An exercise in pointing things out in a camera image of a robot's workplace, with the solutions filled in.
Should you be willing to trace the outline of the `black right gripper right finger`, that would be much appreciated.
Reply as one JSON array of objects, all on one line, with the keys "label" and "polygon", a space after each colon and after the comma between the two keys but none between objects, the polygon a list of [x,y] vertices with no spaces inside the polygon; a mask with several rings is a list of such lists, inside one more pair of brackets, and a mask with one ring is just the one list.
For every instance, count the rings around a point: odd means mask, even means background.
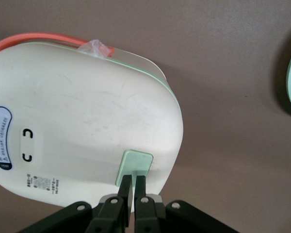
[{"label": "black right gripper right finger", "polygon": [[146,193],[146,177],[137,176],[134,192],[136,233],[236,233],[237,231],[183,200],[167,205]]}]

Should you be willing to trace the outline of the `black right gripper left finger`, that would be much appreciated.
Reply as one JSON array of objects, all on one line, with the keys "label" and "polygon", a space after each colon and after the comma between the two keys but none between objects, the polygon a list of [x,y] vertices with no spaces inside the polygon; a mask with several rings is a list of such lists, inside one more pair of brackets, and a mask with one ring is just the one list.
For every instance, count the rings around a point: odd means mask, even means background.
[{"label": "black right gripper left finger", "polygon": [[123,233],[129,225],[132,176],[122,178],[116,194],[103,196],[96,207],[75,202],[20,230],[21,233]]}]

